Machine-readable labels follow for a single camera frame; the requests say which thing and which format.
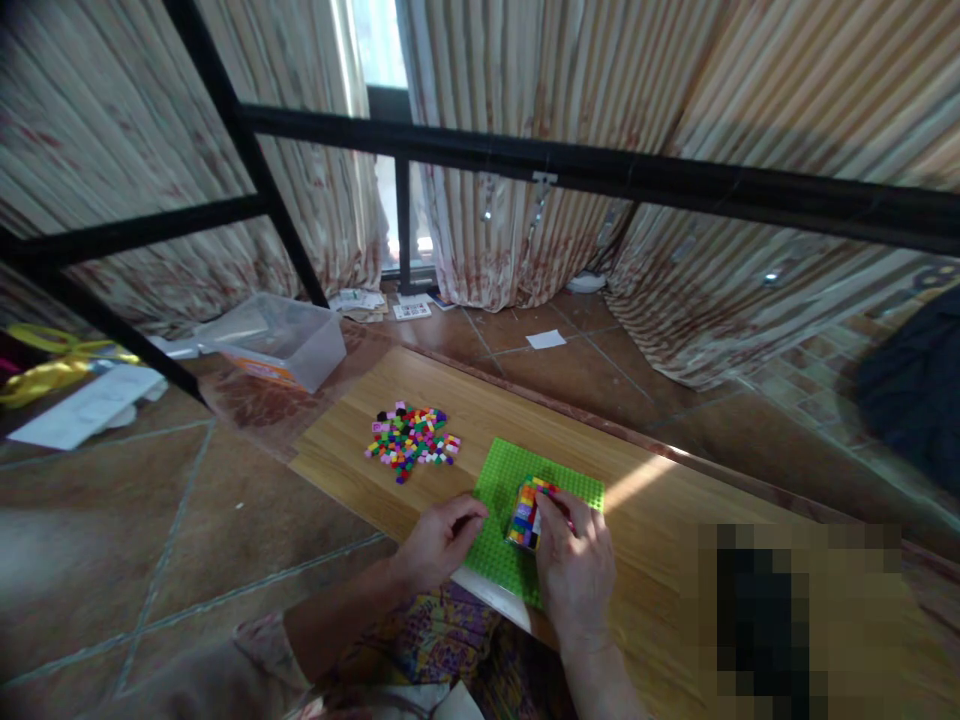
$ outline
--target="plastic storage box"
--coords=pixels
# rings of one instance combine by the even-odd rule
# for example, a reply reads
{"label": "plastic storage box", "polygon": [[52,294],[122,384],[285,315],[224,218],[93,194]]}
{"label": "plastic storage box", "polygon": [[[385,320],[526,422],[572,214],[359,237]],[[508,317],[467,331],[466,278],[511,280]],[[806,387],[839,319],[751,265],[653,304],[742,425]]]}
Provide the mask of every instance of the plastic storage box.
{"label": "plastic storage box", "polygon": [[249,374],[314,393],[347,355],[332,310],[257,293],[197,339]]}

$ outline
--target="orange label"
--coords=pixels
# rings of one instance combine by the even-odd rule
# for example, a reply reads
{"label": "orange label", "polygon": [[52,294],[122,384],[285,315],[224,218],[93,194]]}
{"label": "orange label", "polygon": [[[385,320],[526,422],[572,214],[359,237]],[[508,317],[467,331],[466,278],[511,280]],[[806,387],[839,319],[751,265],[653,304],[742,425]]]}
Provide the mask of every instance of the orange label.
{"label": "orange label", "polygon": [[300,390],[304,389],[304,387],[296,381],[290,371],[286,368],[276,367],[275,365],[267,365],[267,363],[257,362],[256,360],[240,357],[238,355],[229,355],[227,353],[224,353],[224,355],[226,355],[227,359],[238,368],[245,370],[254,377],[269,380],[270,382],[275,382],[280,385],[286,385],[287,387],[295,387],[299,388]]}

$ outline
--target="pile of lego bricks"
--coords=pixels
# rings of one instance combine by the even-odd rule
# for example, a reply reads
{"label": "pile of lego bricks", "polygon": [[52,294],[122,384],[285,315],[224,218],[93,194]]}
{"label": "pile of lego bricks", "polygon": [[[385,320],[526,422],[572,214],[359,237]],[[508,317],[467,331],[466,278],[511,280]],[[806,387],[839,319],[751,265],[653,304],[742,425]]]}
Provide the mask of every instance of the pile of lego bricks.
{"label": "pile of lego bricks", "polygon": [[381,412],[373,423],[374,442],[366,449],[367,457],[397,471],[397,482],[410,477],[414,463],[453,465],[453,455],[460,452],[460,439],[440,432],[447,424],[446,413],[436,408],[415,410],[398,401],[396,410]]}

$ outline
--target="striped curtain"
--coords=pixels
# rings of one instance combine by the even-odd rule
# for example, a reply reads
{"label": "striped curtain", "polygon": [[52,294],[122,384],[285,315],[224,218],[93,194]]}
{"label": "striped curtain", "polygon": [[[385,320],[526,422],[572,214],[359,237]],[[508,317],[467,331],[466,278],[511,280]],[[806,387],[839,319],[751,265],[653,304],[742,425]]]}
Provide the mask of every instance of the striped curtain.
{"label": "striped curtain", "polygon": [[[367,116],[348,0],[202,0],[241,99]],[[49,0],[9,8],[0,69],[0,222],[22,238],[252,192],[157,0]],[[324,289],[379,283],[385,235],[373,158],[261,138]],[[3,270],[10,279],[10,273]],[[71,274],[148,332],[223,313],[299,280],[257,219],[76,266]],[[22,282],[0,320],[77,324]]]}
{"label": "striped curtain", "polygon": [[[398,0],[414,119],[659,152],[722,7]],[[672,92],[650,104],[657,77],[669,77]],[[536,222],[541,190],[529,183],[439,167],[424,168],[423,180],[441,290],[491,311],[549,300],[609,241],[624,210],[609,198],[553,189]]]}
{"label": "striped curtain", "polygon": [[[960,6],[939,0],[734,4],[663,152],[957,191],[958,27]],[[706,389],[911,287],[930,261],[644,205],[608,304],[658,370]]]}
{"label": "striped curtain", "polygon": [[[956,3],[398,6],[423,124],[941,190],[960,182]],[[488,310],[548,300],[609,243],[622,212],[552,190],[531,233],[534,185],[431,168],[425,186],[441,288]],[[650,362],[707,389],[910,286],[928,264],[642,205],[604,269],[608,304]]]}

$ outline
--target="pixelated blur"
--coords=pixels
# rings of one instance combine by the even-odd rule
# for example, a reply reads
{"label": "pixelated blur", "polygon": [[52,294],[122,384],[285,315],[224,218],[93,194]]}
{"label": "pixelated blur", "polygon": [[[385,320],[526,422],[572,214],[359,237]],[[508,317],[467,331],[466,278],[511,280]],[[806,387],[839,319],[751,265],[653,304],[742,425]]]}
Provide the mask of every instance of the pixelated blur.
{"label": "pixelated blur", "polygon": [[917,715],[902,693],[899,528],[702,525],[687,538],[683,626],[711,717]]}

